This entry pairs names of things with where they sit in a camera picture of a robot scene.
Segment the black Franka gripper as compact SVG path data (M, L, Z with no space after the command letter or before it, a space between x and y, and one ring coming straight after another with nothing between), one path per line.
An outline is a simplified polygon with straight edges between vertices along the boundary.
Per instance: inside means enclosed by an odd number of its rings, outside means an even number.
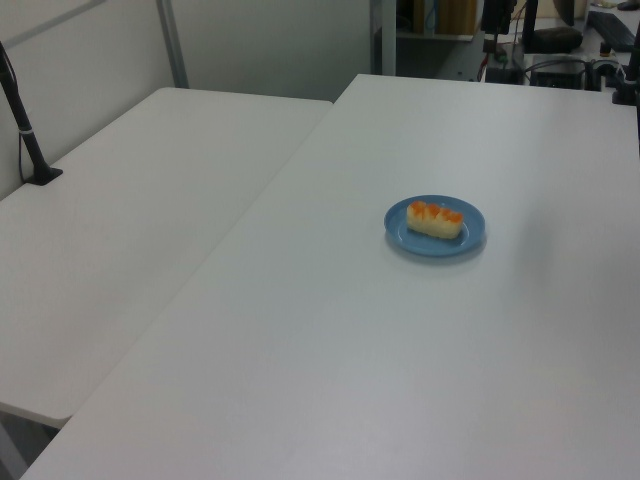
M497 35L497 53L505 54L505 45L513 14L513 0L485 0L482 12L483 51L493 52L493 35Z

